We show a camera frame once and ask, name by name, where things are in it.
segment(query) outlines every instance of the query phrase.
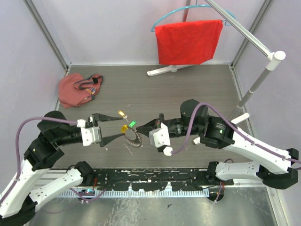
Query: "metal rod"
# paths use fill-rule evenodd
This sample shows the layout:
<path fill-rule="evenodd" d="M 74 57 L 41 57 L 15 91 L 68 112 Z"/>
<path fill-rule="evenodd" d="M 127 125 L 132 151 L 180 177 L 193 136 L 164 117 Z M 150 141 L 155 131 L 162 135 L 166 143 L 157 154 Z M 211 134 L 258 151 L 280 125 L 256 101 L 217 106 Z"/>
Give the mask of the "metal rod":
<path fill-rule="evenodd" d="M 260 52 L 266 57 L 272 52 L 263 45 L 254 35 L 252 35 L 243 25 L 241 25 L 236 19 L 230 16 L 222 7 L 216 4 L 213 0 L 205 0 L 212 8 L 214 8 L 222 17 L 224 17 L 236 30 L 244 35 Z"/>
<path fill-rule="evenodd" d="M 259 9 L 259 11 L 251 25 L 251 28 L 249 30 L 250 33 L 254 34 L 257 31 L 260 23 L 262 22 L 264 16 L 268 12 L 268 10 L 273 2 L 274 2 L 274 0 L 264 0 L 261 8 Z M 249 44 L 249 41 L 247 38 L 245 38 L 239 48 L 239 51 L 237 52 L 236 56 L 234 57 L 233 63 L 231 64 L 232 68 L 234 68 L 237 65 L 242 53 L 244 52 L 244 50 L 246 49 L 248 44 Z"/>
<path fill-rule="evenodd" d="M 41 29 L 43 35 L 45 36 L 46 40 L 48 41 L 49 45 L 51 46 L 52 50 L 54 51 L 55 55 L 61 62 L 62 66 L 64 67 L 65 70 L 69 68 L 69 64 L 65 61 L 59 47 L 56 45 L 54 39 L 52 38 L 48 28 L 46 27 L 42 17 L 40 16 L 37 8 L 35 7 L 34 3 L 32 0 L 23 0 L 24 3 L 26 4 L 28 10 L 31 12 L 33 18 L 37 22 L 39 28 Z"/>
<path fill-rule="evenodd" d="M 191 0 L 186 0 L 185 6 L 190 6 L 190 2 Z M 184 10 L 182 22 L 186 22 L 188 11 L 189 11 L 188 8 Z"/>
<path fill-rule="evenodd" d="M 240 102 L 236 105 L 234 110 L 231 112 L 231 114 L 228 117 L 229 120 L 232 120 L 237 116 L 237 114 L 241 111 L 241 109 L 246 104 L 246 102 L 251 98 L 251 96 L 255 93 L 255 91 L 258 89 L 258 87 L 263 83 L 263 81 L 267 78 L 267 76 L 270 73 L 271 73 L 270 70 L 268 70 L 266 68 L 264 69 L 264 71 L 258 77 L 258 79 L 253 84 L 253 86 L 247 91 L 247 93 L 244 95 L 244 97 L 240 100 Z"/>

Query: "red towel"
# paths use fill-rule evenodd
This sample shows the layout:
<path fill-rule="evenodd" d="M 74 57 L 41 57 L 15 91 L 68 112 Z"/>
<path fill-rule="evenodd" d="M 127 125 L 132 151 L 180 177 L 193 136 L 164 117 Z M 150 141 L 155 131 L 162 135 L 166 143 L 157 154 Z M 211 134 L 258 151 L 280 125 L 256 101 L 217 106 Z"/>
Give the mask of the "red towel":
<path fill-rule="evenodd" d="M 58 99 L 64 108 L 79 107 L 94 100 L 99 92 L 103 76 L 93 74 L 84 79 L 79 73 L 69 74 L 58 84 Z"/>
<path fill-rule="evenodd" d="M 155 27 L 161 65 L 199 65 L 213 58 L 221 20 L 180 22 Z"/>

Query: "blue hanger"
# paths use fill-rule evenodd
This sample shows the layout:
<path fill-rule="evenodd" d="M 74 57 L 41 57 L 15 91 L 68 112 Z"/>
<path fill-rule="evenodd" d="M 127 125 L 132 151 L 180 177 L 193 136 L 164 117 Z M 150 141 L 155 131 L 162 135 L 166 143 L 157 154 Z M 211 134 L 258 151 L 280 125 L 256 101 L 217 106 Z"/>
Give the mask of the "blue hanger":
<path fill-rule="evenodd" d="M 188 8 L 199 8 L 199 7 L 208 7 L 208 8 L 211 8 L 210 5 L 192 5 L 192 6 L 184 6 L 184 7 L 181 7 L 181 8 L 178 8 L 178 9 L 175 9 L 174 11 L 171 11 L 170 13 L 167 13 L 165 16 L 162 16 L 159 20 L 157 20 L 155 22 L 155 24 L 153 25 L 153 27 L 151 28 L 151 31 L 154 32 L 155 31 L 155 26 L 163 19 L 165 19 L 166 17 L 168 17 L 169 15 L 172 15 L 173 13 L 176 13 L 178 11 L 181 11 L 181 10 L 184 10 L 184 9 L 188 9 Z M 234 19 L 235 16 L 228 10 L 226 10 Z M 227 24 L 227 20 L 223 20 L 223 22 L 225 22 L 225 25 L 226 26 L 231 26 L 230 24 Z"/>

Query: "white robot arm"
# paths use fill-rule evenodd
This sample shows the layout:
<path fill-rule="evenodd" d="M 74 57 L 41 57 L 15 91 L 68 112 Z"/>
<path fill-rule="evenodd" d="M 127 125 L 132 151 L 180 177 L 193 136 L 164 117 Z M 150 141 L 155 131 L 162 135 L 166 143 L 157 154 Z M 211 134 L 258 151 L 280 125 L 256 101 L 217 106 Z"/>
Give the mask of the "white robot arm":
<path fill-rule="evenodd" d="M 210 162 L 207 176 L 217 181 L 254 179 L 277 189 L 287 189 L 298 182 L 298 171 L 291 168 L 293 161 L 299 158 L 296 149 L 275 148 L 245 133 L 236 126 L 246 119 L 245 115 L 231 122 L 232 129 L 225 119 L 210 116 L 207 106 L 196 110 L 197 105 L 200 103 L 196 100 L 185 101 L 180 108 L 181 118 L 165 120 L 160 114 L 158 119 L 136 130 L 148 136 L 150 143 L 167 156 L 180 152 L 185 146 L 174 151 L 170 138 L 186 136 L 187 142 L 190 134 L 199 135 L 195 144 L 232 151 L 253 160 L 245 163 Z"/>
<path fill-rule="evenodd" d="M 102 137 L 101 128 L 97 123 L 122 120 L 121 117 L 93 114 L 87 121 L 78 120 L 77 125 L 70 126 L 55 121 L 65 120 L 61 112 L 53 111 L 45 116 L 54 121 L 42 120 L 38 124 L 41 133 L 25 152 L 20 172 L 15 174 L 0 194 L 0 226 L 24 225 L 33 218 L 36 211 L 62 192 L 81 184 L 88 186 L 93 183 L 94 170 L 85 161 L 80 161 L 62 177 L 38 189 L 33 189 L 38 180 L 63 156 L 60 145 L 82 143 L 83 146 L 91 144 L 105 146 L 124 135 Z"/>

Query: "pink cloth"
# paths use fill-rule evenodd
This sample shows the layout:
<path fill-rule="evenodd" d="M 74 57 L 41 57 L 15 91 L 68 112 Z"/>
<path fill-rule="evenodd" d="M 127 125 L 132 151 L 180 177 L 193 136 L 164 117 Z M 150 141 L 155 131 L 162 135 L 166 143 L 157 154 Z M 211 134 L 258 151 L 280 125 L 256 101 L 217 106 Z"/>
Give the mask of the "pink cloth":
<path fill-rule="evenodd" d="M 64 108 L 79 107 L 95 98 L 103 76 L 93 74 L 84 79 L 79 73 L 70 74 L 58 84 L 58 99 Z"/>

